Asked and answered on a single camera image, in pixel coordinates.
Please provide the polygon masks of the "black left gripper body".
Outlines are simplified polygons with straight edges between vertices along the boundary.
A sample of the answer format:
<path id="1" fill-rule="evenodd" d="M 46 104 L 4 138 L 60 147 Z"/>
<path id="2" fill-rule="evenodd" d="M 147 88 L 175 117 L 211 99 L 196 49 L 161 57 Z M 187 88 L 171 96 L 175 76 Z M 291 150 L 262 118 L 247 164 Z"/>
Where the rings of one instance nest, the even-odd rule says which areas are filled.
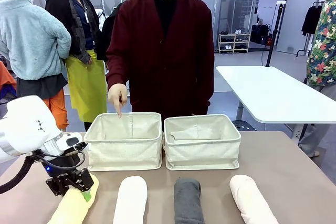
<path id="1" fill-rule="evenodd" d="M 43 167 L 46 170 L 50 179 L 56 179 L 58 175 L 67 176 L 71 180 L 77 179 L 79 171 L 77 166 L 80 164 L 81 159 L 78 155 L 73 156 L 60 156 L 49 160 L 47 156 L 44 157 Z"/>

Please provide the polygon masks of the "person's right hand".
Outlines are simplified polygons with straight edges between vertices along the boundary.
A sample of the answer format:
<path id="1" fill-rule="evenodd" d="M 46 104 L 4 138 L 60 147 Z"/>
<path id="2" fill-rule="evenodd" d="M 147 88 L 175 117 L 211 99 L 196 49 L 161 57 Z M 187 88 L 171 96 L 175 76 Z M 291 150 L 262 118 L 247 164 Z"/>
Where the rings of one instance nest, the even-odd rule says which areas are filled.
<path id="1" fill-rule="evenodd" d="M 125 84 L 117 83 L 112 85 L 108 91 L 108 101 L 114 106 L 119 118 L 122 117 L 121 110 L 128 100 L 128 92 Z"/>

